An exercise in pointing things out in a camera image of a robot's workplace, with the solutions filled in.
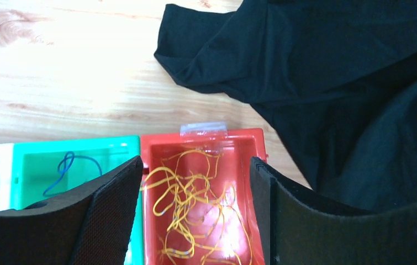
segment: black cloth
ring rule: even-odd
[[[250,184],[266,265],[417,265],[417,203],[374,214],[253,158]]]
[[[417,202],[417,1],[170,4],[155,57],[181,86],[251,104],[319,194]]]

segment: green plastic bin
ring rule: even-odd
[[[95,159],[102,173],[106,174],[125,161],[140,155],[140,138],[124,136],[15,144],[10,208],[20,210],[47,199],[48,197],[43,196],[43,192],[60,177],[57,167],[69,151],[74,152],[76,156]],[[65,192],[97,177],[99,177],[99,169],[94,162],[76,158],[63,179],[48,193]],[[144,264],[142,219],[140,193],[125,265]]]

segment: black fabric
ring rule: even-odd
[[[259,158],[250,183],[266,265],[417,265],[417,203],[372,214],[322,197]]]
[[[0,211],[0,264],[123,264],[140,157],[24,210]]]
[[[373,211],[417,202],[417,1],[170,4],[155,57],[181,86],[251,104],[318,193]]]

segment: black t-shirt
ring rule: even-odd
[[[155,57],[181,86],[251,104],[319,194],[417,202],[417,1],[170,4]]]

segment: red plastic bin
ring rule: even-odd
[[[257,221],[252,203],[252,193],[249,182],[249,166],[251,157],[259,157],[266,161],[265,141],[262,129],[240,129],[229,130],[228,136],[222,140],[202,139],[184,141],[179,134],[160,134],[160,135],[142,135],[141,136],[141,157],[147,168],[151,172],[157,167],[162,166],[162,160],[178,153],[191,150],[218,150],[222,152],[222,157],[218,162],[218,173],[216,179],[211,180],[211,187],[214,193],[222,193],[226,182],[234,185],[235,200],[234,205],[230,209],[235,209],[239,216],[233,212],[226,214],[223,224],[217,223],[218,213],[211,213],[210,205],[202,203],[196,204],[189,212],[196,216],[203,216],[203,223],[200,226],[191,227],[194,232],[205,233],[210,224],[216,224],[212,234],[204,239],[204,245],[214,245],[219,241],[218,247],[223,251],[215,251],[210,255],[210,259],[216,259],[218,262],[206,262],[209,264],[227,264],[223,261],[231,261],[232,264],[239,264],[238,258],[233,255],[233,251],[241,259],[242,265],[264,265],[260,234],[257,227]],[[177,159],[164,162],[164,165],[172,170],[176,167]],[[194,174],[206,172],[208,168],[207,159],[199,153],[190,153],[181,158],[177,174]],[[155,183],[166,178],[164,172],[153,175],[146,184]],[[173,262],[166,256],[161,254],[163,243],[161,238],[166,236],[166,229],[172,222],[172,214],[165,213],[162,216],[155,216],[153,213],[154,203],[166,191],[168,185],[161,185],[157,188],[144,190],[142,193],[143,211],[144,211],[144,236],[145,236],[145,264],[147,265],[173,265]],[[161,204],[169,205],[172,202],[169,196],[164,197]],[[252,247],[251,251],[248,247],[248,238],[242,228],[241,222],[249,235]],[[168,247],[184,249],[189,243],[182,235],[170,234],[168,236]],[[200,265],[200,259],[206,255],[208,250],[196,248],[194,256],[190,259],[174,258],[179,265],[196,264]]]

